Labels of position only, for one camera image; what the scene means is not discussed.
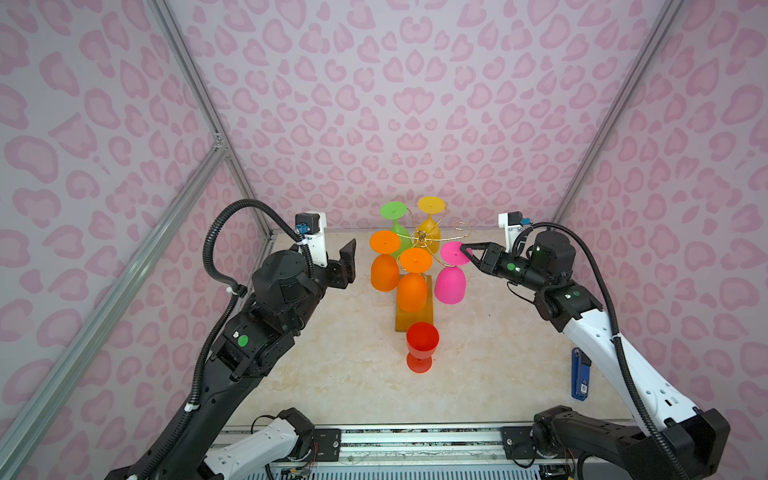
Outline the pink wine glass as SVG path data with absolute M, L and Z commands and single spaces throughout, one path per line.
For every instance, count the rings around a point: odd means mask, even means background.
M 459 304 L 465 298 L 467 279 L 462 267 L 470 260 L 461 252 L 461 245 L 460 241 L 451 241 L 440 250 L 445 266 L 437 277 L 435 296 L 446 305 Z

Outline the orange wine glass front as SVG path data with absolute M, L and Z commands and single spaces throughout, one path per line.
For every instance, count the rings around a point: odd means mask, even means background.
M 416 313 L 426 305 L 428 288 L 424 274 L 433 264 L 433 257 L 423 248 L 405 250 L 398 259 L 400 267 L 406 272 L 397 287 L 397 305 L 400 309 Z

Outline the red wine glass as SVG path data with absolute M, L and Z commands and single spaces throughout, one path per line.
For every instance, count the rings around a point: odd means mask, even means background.
M 437 328 L 426 322 L 417 322 L 406 332 L 408 368 L 415 373 L 426 373 L 432 367 L 433 355 L 440 342 Z

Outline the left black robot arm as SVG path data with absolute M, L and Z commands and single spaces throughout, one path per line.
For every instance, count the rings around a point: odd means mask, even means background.
M 280 412 L 263 431 L 239 445 L 212 451 L 234 411 L 295 344 L 330 288 L 356 278 L 357 243 L 339 259 L 307 266 L 296 246 L 270 254 L 252 275 L 242 310 L 227 316 L 216 340 L 204 347 L 185 404 L 134 464 L 110 479 L 241 479 L 266 464 L 311 454 L 313 424 L 297 409 Z

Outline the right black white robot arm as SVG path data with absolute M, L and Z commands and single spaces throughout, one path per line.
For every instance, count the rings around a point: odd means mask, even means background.
M 717 472 L 730 424 L 677 390 L 625 338 L 597 261 L 577 234 L 541 222 L 510 247 L 463 243 L 460 252 L 480 272 L 533 292 L 540 317 L 587 356 L 635 421 L 621 425 L 552 407 L 534 417 L 532 451 L 551 457 L 576 450 L 579 465 L 602 459 L 633 479 L 704 479 Z

